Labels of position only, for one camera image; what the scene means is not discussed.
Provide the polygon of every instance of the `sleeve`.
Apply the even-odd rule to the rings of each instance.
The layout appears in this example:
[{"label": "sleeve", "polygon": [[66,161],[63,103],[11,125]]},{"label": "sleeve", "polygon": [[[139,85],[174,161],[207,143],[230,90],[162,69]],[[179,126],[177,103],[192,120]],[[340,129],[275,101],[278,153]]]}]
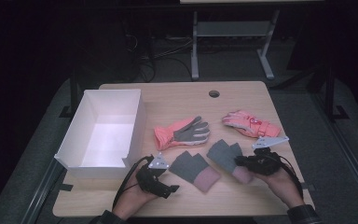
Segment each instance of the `sleeve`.
[{"label": "sleeve", "polygon": [[322,220],[309,204],[300,205],[287,211],[292,224],[322,224]]},{"label": "sleeve", "polygon": [[95,217],[89,224],[129,224],[115,214],[105,210],[99,217]]}]

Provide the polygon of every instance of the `hand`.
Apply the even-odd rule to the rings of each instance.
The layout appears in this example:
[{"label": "hand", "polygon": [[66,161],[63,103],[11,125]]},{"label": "hand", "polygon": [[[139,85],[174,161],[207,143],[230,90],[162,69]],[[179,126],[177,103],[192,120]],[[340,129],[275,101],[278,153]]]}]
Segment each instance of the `hand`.
[{"label": "hand", "polygon": [[254,176],[266,182],[272,192],[289,208],[305,204],[292,178],[283,168],[273,175],[254,174]]},{"label": "hand", "polygon": [[112,213],[123,220],[127,220],[146,203],[158,197],[152,193],[141,190],[135,177],[138,171],[139,169],[133,172],[125,187],[126,190],[123,191],[118,198],[116,206],[112,209]]}]

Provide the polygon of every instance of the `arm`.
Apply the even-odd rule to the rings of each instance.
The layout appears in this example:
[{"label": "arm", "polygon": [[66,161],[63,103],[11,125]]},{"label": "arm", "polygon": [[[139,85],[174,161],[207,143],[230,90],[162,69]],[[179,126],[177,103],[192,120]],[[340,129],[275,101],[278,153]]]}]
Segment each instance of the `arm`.
[{"label": "arm", "polygon": [[146,203],[156,199],[158,196],[144,192],[138,185],[134,172],[129,179],[126,189],[118,198],[112,212],[104,211],[103,215],[94,218],[89,224],[127,224],[126,220],[134,215]]},{"label": "arm", "polygon": [[266,182],[272,192],[289,207],[287,215],[292,223],[322,223],[313,207],[304,203],[290,175],[282,168],[273,175],[254,174],[254,176]]}]

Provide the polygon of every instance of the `pink glove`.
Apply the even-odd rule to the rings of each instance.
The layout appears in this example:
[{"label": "pink glove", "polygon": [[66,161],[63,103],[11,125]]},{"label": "pink glove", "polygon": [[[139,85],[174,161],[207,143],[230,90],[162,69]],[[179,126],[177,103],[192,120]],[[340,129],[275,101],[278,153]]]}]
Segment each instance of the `pink glove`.
[{"label": "pink glove", "polygon": [[168,128],[155,128],[157,150],[180,145],[194,146],[205,143],[210,131],[207,122],[201,122],[201,117],[183,119]]},{"label": "pink glove", "polygon": [[281,131],[279,127],[266,120],[257,119],[244,110],[229,112],[222,121],[225,125],[234,127],[238,132],[249,137],[276,137]]}]

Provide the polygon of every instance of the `white cardboard box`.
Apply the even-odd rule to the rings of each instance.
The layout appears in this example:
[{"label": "white cardboard box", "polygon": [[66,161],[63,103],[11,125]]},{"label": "white cardboard box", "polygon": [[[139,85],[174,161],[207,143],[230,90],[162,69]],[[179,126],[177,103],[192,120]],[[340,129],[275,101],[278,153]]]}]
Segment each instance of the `white cardboard box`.
[{"label": "white cardboard box", "polygon": [[54,158],[78,178],[124,178],[141,158],[141,90],[87,90]]}]

